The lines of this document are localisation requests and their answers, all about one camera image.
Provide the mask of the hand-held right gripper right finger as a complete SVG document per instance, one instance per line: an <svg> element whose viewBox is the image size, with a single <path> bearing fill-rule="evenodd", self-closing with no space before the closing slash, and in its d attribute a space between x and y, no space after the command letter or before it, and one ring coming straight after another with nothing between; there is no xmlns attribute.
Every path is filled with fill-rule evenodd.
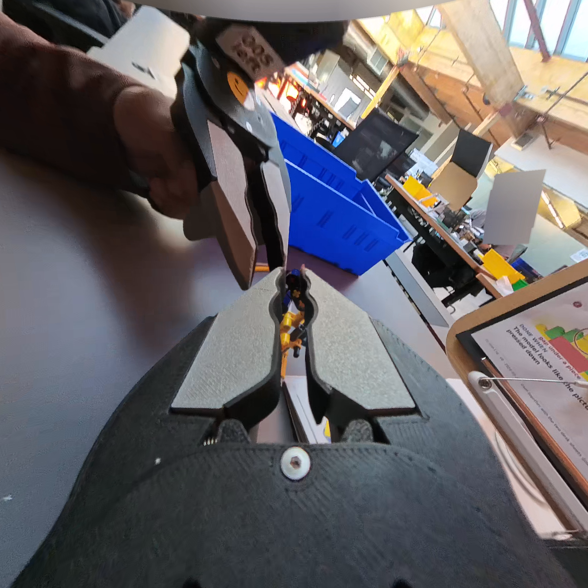
<svg viewBox="0 0 588 588"><path fill-rule="evenodd" d="M339 441L355 420L416 414L416 402L372 318L311 270L301 271L306 304L306 374L317 421Z"/></svg>

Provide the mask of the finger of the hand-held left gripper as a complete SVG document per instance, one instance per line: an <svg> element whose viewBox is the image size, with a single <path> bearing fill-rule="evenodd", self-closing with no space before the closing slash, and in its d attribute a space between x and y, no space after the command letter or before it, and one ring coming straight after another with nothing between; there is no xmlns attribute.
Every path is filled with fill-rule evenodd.
<svg viewBox="0 0 588 588"><path fill-rule="evenodd" d="M247 202L244 161L228 133L208 122L215 173L183 221L190 241L215 238L241 290L252 284L257 244Z"/></svg>
<svg viewBox="0 0 588 588"><path fill-rule="evenodd" d="M259 216L271 269L285 268L288 262L290 208L279 166L261 164L262 198Z"/></svg>

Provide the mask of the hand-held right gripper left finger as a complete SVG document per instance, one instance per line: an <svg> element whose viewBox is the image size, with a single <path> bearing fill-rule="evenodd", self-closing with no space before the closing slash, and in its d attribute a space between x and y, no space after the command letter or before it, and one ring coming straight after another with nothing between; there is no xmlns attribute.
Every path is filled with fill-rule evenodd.
<svg viewBox="0 0 588 588"><path fill-rule="evenodd" d="M178 414L236 419L247 430L276 408L281 392L284 269L219 312L171 403Z"/></svg>

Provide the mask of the yellow lego vehicle model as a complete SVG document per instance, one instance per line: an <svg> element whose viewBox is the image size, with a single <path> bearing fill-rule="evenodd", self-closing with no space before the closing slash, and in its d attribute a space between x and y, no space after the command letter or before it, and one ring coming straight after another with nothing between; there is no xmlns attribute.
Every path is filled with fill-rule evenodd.
<svg viewBox="0 0 588 588"><path fill-rule="evenodd" d="M307 345L307 332L305 325L305 313L293 313L287 311L280 325L280 343L281 343L281 380L286 377L288 357L290 351L292 356L298 358L301 350Z"/></svg>

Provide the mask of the person's left forearm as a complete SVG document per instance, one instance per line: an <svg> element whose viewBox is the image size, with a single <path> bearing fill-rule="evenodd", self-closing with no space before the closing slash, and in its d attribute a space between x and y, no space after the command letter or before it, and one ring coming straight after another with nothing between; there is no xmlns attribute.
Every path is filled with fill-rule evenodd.
<svg viewBox="0 0 588 588"><path fill-rule="evenodd" d="M145 87L1 14L1 148L102 187L135 194L114 123L127 89Z"/></svg>

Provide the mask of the lego instruction booklet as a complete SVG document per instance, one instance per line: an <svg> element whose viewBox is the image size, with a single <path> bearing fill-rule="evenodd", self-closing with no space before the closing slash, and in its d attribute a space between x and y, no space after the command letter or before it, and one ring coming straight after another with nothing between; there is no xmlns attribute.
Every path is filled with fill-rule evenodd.
<svg viewBox="0 0 588 588"><path fill-rule="evenodd" d="M330 444L330 424L326 417L317 423L313 415L304 376L286 376L282 382L296 439L304 444Z"/></svg>

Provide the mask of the person's left hand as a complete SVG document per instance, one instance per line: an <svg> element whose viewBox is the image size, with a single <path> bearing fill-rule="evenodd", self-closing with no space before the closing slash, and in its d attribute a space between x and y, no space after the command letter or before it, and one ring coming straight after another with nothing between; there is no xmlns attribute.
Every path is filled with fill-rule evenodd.
<svg viewBox="0 0 588 588"><path fill-rule="evenodd" d="M113 107L129 166L149 185L155 208L184 220L198 200L194 162L171 117L173 99L145 86L125 88Z"/></svg>

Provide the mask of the blue plastic bin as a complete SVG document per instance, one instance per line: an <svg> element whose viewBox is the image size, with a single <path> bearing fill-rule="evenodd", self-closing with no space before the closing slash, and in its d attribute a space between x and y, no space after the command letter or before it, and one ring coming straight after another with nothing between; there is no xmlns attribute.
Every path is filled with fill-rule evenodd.
<svg viewBox="0 0 588 588"><path fill-rule="evenodd" d="M289 245L360 276L411 237L368 180L272 114L291 186Z"/></svg>

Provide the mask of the black computer monitor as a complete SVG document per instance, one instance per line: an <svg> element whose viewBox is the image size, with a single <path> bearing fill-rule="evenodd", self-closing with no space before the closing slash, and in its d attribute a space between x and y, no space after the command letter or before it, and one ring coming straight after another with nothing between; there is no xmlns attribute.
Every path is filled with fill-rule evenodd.
<svg viewBox="0 0 588 588"><path fill-rule="evenodd" d="M358 180L373 182L414 144L418 136L376 108L335 147L333 154L355 170Z"/></svg>

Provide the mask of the yellow plastic bin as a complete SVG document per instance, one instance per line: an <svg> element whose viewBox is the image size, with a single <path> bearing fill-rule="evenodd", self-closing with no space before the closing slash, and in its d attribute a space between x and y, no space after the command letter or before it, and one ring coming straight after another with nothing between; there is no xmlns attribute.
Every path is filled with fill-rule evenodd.
<svg viewBox="0 0 588 588"><path fill-rule="evenodd" d="M495 280L499 280L503 277L506 277L512 285L517 283L518 281L525 281L525 277L515 268L513 268L494 249L489 249L482 256L481 261L481 267L484 269L484 271L492 275Z"/></svg>
<svg viewBox="0 0 588 588"><path fill-rule="evenodd" d="M427 209L432 208L437 204L439 200L436 195L433 195L428 188L424 187L413 176L407 177L403 184L403 187L405 191L407 191L407 193L411 195L411 197L414 198L414 200L418 202L418 204L421 207Z"/></svg>

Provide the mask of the wooden background desk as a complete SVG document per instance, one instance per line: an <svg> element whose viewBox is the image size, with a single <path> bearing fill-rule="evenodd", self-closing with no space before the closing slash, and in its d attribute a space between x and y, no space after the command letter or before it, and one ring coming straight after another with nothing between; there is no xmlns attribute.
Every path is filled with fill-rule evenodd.
<svg viewBox="0 0 588 588"><path fill-rule="evenodd" d="M493 299L502 298L503 295L498 291L493 275L482 267L481 260L474 255L478 249L474 246L462 245L455 239L444 224L432 218L420 206L401 182L388 174L385 180L391 187L386 199L392 211L403 218L415 232L409 244L402 247L401 255L409 261L409 253L414 246L425 244L445 269L454 270L460 266L469 268L468 276L471 278L460 287L452 288L451 293L441 300L442 304L449 307L465 296L475 296L482 290L485 290Z"/></svg>

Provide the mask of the open cardboard box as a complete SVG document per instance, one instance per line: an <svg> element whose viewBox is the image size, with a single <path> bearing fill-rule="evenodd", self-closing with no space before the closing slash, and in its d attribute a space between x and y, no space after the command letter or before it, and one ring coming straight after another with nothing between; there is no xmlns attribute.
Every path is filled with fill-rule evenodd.
<svg viewBox="0 0 588 588"><path fill-rule="evenodd" d="M452 211L469 202L493 153L493 144L461 129L450 158L433 175L428 187Z"/></svg>

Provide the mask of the printed instruction sheet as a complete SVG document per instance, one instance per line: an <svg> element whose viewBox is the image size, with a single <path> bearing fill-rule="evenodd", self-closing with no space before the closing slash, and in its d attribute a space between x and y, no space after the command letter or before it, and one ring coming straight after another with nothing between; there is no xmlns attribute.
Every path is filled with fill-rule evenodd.
<svg viewBox="0 0 588 588"><path fill-rule="evenodd" d="M465 334L587 477L587 281Z"/></svg>

